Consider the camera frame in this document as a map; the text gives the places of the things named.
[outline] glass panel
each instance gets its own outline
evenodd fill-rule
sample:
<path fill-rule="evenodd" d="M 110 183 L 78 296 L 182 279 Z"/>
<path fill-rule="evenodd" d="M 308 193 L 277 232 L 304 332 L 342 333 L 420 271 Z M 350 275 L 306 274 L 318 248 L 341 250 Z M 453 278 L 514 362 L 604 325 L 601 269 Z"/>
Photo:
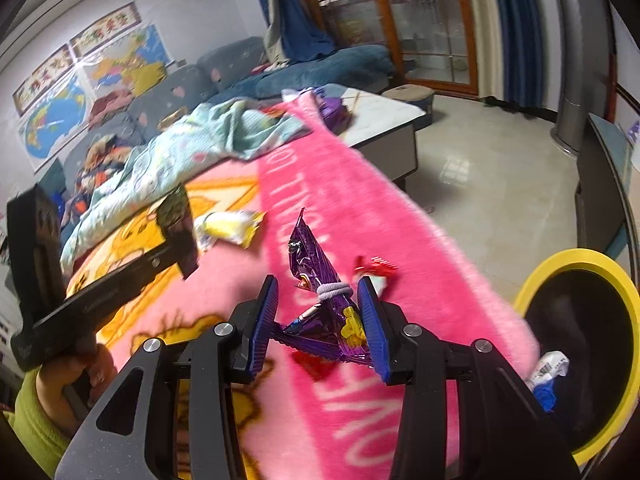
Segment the glass panel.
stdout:
<path fill-rule="evenodd" d="M 466 57 L 452 57 L 453 81 L 455 83 L 469 84 L 469 61 Z"/>
<path fill-rule="evenodd" d="M 405 54 L 404 74 L 412 79 L 453 82 L 448 56 L 414 56 Z"/>
<path fill-rule="evenodd" d="M 403 52 L 450 54 L 438 0 L 390 0 Z"/>
<path fill-rule="evenodd" d="M 404 59 L 409 61 L 405 67 L 407 76 L 427 78 L 426 75 L 431 74 L 438 81 L 469 84 L 460 1 L 389 0 L 389 4 Z M 450 60 L 421 54 L 456 57 Z"/>
<path fill-rule="evenodd" d="M 442 17 L 446 20 L 451 53 L 466 56 L 465 24 L 462 21 L 459 0 L 438 0 Z"/>
<path fill-rule="evenodd" d="M 375 0 L 318 0 L 318 3 L 338 46 L 386 43 Z"/>
<path fill-rule="evenodd" d="M 386 42 L 375 0 L 336 0 L 322 13 L 340 46 Z"/>

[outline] blue blanket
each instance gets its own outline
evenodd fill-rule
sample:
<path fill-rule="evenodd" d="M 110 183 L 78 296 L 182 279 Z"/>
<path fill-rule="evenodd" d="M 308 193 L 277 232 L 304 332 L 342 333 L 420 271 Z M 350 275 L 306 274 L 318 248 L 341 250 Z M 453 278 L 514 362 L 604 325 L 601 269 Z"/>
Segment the blue blanket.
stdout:
<path fill-rule="evenodd" d="M 146 146 L 135 147 L 124 169 L 94 191 L 63 248 L 63 273 L 71 275 L 76 259 L 181 182 L 227 157 L 251 160 L 305 131 L 295 117 L 276 119 L 257 108 L 257 102 L 242 99 L 201 104 Z"/>
<path fill-rule="evenodd" d="M 217 104 L 238 96 L 268 99 L 279 97 L 284 88 L 302 90 L 328 83 L 365 88 L 381 78 L 391 76 L 395 71 L 386 47 L 354 46 L 323 59 L 249 76 L 214 95 L 208 102 Z"/>

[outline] glass door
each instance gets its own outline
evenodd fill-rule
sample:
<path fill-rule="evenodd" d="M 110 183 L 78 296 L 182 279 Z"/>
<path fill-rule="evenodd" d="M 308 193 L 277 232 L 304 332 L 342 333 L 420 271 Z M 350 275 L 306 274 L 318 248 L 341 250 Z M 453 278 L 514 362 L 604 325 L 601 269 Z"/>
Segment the glass door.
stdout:
<path fill-rule="evenodd" d="M 388 44 L 376 0 L 316 0 L 326 30 L 340 47 Z"/>
<path fill-rule="evenodd" d="M 408 81 L 439 82 L 433 86 L 459 91 L 477 88 L 476 81 L 472 85 L 471 63 L 475 72 L 476 60 L 475 53 L 470 59 L 469 51 L 475 45 L 470 19 L 469 26 L 465 26 L 465 0 L 388 1 Z"/>
<path fill-rule="evenodd" d="M 341 47 L 389 48 L 407 82 L 477 94 L 469 0 L 306 0 L 316 22 Z"/>

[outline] blue curtain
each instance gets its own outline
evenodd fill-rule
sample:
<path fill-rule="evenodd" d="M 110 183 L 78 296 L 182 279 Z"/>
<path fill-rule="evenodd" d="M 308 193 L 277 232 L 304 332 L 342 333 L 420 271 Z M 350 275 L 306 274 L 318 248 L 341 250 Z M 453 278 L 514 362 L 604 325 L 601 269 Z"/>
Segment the blue curtain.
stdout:
<path fill-rule="evenodd" d="M 544 51 L 537 0 L 498 0 L 504 100 L 523 107 L 542 106 Z"/>
<path fill-rule="evenodd" d="M 269 22 L 267 0 L 260 0 L 264 19 Z M 292 61 L 311 61 L 335 50 L 334 40 L 317 28 L 299 0 L 278 0 L 282 47 Z"/>

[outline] yellow sleeve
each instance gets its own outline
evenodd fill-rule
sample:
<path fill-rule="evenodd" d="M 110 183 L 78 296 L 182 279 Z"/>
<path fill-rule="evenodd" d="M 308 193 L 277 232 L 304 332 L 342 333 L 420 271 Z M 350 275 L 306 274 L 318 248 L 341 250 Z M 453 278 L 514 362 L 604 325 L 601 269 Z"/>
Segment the yellow sleeve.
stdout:
<path fill-rule="evenodd" d="M 33 459 L 51 478 L 70 439 L 49 420 L 38 400 L 36 375 L 28 372 L 15 399 L 15 413 L 5 413 L 9 425 Z"/>

